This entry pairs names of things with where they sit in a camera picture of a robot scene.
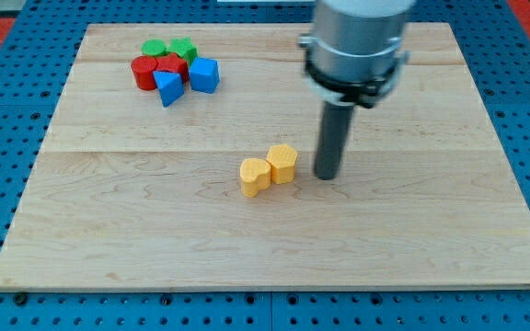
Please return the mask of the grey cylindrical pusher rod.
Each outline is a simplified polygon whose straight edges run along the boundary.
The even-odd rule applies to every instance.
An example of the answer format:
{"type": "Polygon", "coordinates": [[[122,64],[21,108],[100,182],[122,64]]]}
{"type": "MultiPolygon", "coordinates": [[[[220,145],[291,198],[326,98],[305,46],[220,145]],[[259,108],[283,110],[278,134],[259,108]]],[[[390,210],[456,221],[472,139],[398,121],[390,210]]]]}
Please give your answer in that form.
{"type": "Polygon", "coordinates": [[[324,103],[313,166],[317,178],[331,180],[338,175],[353,113],[354,106],[324,103]]]}

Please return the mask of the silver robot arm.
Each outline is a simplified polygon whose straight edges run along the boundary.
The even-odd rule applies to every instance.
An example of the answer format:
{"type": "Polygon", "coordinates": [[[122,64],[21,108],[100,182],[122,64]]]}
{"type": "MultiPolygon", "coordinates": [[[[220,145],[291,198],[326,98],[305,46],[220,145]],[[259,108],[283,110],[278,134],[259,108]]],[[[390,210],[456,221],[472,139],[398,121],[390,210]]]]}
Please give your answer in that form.
{"type": "Polygon", "coordinates": [[[357,107],[374,108],[397,86],[409,54],[400,49],[415,0],[319,0],[298,39],[303,75],[322,100],[313,172],[335,178],[357,107]]]}

